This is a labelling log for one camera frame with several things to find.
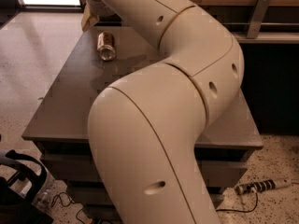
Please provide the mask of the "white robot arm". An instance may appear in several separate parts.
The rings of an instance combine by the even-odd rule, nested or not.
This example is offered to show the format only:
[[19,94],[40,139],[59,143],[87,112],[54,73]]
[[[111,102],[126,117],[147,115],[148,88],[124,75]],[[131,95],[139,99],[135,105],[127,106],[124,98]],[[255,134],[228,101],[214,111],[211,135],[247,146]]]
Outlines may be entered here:
[[163,59],[122,77],[88,118],[93,160],[123,224],[221,224],[194,156],[240,90],[235,37],[189,0],[102,0]]

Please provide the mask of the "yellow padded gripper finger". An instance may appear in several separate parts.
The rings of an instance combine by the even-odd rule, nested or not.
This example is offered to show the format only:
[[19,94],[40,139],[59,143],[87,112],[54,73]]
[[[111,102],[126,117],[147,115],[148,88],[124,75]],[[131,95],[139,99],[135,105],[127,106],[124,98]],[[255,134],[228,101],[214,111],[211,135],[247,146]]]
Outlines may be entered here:
[[85,6],[82,19],[81,19],[81,29],[83,32],[87,32],[91,27],[99,22],[99,15],[97,12],[90,8],[88,5]]

